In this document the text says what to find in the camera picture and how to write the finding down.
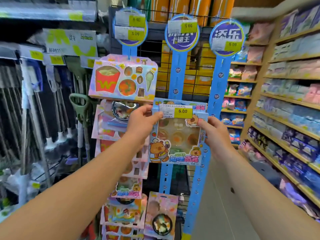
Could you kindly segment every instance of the green handle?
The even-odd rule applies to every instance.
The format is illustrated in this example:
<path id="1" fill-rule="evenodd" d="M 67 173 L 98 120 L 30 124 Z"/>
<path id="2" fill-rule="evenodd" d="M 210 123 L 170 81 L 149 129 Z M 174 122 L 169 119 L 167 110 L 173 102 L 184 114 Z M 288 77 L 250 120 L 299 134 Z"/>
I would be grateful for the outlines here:
<path id="1" fill-rule="evenodd" d="M 80 93 L 71 93 L 69 95 L 70 102 L 77 113 L 78 121 L 84 126 L 88 127 L 88 108 L 91 104 L 90 97 Z"/>

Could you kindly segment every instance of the store aisle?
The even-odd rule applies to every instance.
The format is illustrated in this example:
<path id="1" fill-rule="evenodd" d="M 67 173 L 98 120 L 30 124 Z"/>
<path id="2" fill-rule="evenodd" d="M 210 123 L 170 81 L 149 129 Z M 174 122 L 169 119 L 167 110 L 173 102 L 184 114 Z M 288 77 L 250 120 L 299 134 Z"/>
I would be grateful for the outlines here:
<path id="1" fill-rule="evenodd" d="M 240 200 L 230 191 L 224 166 L 214 159 L 206 178 L 192 240 L 259 240 Z"/>

